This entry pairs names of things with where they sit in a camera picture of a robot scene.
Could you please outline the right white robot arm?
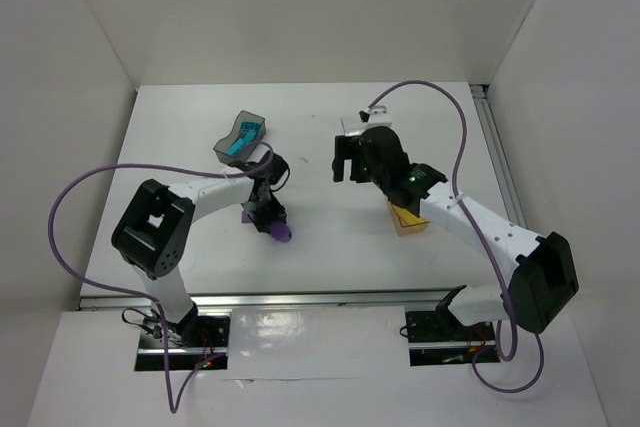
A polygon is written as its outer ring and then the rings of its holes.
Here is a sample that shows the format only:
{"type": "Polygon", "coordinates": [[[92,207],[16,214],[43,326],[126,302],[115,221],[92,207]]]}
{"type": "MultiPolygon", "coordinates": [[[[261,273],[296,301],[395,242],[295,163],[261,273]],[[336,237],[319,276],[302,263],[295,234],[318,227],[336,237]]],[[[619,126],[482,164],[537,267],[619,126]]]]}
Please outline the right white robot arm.
{"type": "Polygon", "coordinates": [[[481,287],[457,287],[440,310],[459,324],[513,319],[542,333],[579,290],[568,241],[556,232],[543,237],[482,206],[454,189],[444,174],[413,163],[391,128],[383,107],[341,119],[334,141],[333,179],[373,183],[394,206],[452,234],[496,261],[501,280],[481,287]]]}

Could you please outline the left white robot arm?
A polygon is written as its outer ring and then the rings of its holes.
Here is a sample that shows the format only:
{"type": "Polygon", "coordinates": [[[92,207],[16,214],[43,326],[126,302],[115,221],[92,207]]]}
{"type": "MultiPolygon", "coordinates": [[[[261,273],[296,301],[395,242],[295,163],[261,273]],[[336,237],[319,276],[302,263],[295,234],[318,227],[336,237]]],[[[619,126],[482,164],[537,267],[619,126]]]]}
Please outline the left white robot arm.
{"type": "Polygon", "coordinates": [[[277,242],[292,233],[275,185],[290,174],[287,162],[266,153],[258,162],[233,162],[219,178],[165,185],[143,182],[111,237],[112,246],[134,267],[145,291],[156,299],[152,311],[165,314],[173,339],[184,345],[205,330],[195,302],[179,271],[192,225],[232,205],[242,208],[241,221],[277,242]]]}

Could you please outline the teal rounded lego brick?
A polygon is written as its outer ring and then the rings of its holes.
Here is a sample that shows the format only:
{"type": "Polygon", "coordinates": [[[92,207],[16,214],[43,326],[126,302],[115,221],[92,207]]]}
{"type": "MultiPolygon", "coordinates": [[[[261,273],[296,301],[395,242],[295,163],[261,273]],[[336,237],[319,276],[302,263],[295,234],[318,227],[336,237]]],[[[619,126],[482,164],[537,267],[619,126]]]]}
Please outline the teal rounded lego brick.
{"type": "Polygon", "coordinates": [[[260,122],[244,121],[240,126],[240,134],[242,137],[257,136],[261,129],[260,122]]]}

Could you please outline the long yellow lego plate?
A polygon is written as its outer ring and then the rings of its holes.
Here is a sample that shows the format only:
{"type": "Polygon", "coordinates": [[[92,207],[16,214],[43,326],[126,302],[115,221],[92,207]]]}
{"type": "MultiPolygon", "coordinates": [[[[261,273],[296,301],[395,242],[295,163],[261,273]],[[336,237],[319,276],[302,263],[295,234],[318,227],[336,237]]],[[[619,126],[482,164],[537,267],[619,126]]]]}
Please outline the long yellow lego plate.
{"type": "Polygon", "coordinates": [[[391,204],[390,208],[391,208],[392,212],[394,213],[398,224],[402,228],[416,227],[416,226],[419,226],[419,225],[427,224],[426,220],[424,220],[423,218],[421,218],[419,216],[416,216],[416,215],[412,214],[407,209],[401,208],[401,207],[396,206],[394,204],[391,204]]]}

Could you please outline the purple oval lego brick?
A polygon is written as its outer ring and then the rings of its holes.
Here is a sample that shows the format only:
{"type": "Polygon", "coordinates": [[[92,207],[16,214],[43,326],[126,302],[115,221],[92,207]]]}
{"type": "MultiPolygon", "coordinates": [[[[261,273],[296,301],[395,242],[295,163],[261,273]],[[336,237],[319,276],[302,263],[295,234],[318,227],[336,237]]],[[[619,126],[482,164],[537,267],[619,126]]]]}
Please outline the purple oval lego brick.
{"type": "Polygon", "coordinates": [[[269,226],[269,235],[277,242],[286,243],[292,238],[292,232],[286,222],[274,222],[269,226]]]}

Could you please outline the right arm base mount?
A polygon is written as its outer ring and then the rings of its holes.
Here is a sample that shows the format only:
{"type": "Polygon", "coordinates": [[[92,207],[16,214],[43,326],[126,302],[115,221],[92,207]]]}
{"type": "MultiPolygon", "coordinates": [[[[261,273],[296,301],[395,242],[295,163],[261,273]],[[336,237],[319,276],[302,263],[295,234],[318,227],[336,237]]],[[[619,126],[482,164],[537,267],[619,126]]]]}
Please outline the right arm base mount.
{"type": "Polygon", "coordinates": [[[471,364],[477,354],[479,363],[499,363],[496,334],[491,323],[462,325],[448,310],[457,287],[447,293],[431,310],[405,312],[405,325],[398,333],[408,342],[411,367],[471,364]]]}

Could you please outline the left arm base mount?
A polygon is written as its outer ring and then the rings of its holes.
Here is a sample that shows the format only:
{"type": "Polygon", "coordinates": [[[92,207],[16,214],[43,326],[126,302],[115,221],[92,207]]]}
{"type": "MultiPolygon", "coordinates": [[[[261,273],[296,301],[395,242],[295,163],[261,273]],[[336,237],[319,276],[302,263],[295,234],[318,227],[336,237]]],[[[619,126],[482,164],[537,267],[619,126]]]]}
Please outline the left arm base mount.
{"type": "MultiPolygon", "coordinates": [[[[164,337],[160,320],[153,311],[126,308],[121,320],[139,330],[134,370],[159,372],[164,369],[164,337]]],[[[201,364],[203,371],[226,370],[231,327],[229,314],[199,316],[195,328],[181,337],[169,330],[170,371],[189,371],[201,364]]]]}

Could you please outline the purple rounded lego brick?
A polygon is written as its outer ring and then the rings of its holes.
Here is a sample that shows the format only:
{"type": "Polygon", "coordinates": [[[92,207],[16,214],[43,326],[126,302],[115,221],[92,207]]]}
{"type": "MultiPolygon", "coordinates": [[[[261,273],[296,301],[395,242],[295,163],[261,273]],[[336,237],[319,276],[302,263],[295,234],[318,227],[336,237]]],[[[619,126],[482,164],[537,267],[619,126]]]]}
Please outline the purple rounded lego brick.
{"type": "Polygon", "coordinates": [[[247,224],[247,223],[251,223],[251,222],[252,222],[252,220],[251,220],[250,216],[245,211],[243,211],[241,213],[241,223],[242,224],[247,224]]]}

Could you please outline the teal rectangular lego brick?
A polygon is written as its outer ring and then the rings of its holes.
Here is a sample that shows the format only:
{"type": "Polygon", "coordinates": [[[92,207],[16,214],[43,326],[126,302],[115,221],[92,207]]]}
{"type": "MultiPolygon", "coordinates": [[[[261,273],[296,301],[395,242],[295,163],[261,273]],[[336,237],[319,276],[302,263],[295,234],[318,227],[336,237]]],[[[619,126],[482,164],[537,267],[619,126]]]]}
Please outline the teal rectangular lego brick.
{"type": "Polygon", "coordinates": [[[242,141],[242,138],[237,139],[226,151],[226,154],[231,157],[238,156],[247,144],[242,141]]]}

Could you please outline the small teal lego cube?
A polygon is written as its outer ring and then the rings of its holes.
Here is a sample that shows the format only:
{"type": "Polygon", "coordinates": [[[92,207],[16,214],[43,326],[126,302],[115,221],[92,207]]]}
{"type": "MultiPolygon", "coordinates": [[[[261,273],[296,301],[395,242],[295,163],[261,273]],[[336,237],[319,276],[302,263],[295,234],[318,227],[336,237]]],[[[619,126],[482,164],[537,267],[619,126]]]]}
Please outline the small teal lego cube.
{"type": "Polygon", "coordinates": [[[247,131],[244,136],[242,137],[242,141],[246,144],[251,143],[255,140],[256,138],[256,132],[255,131],[247,131]]]}

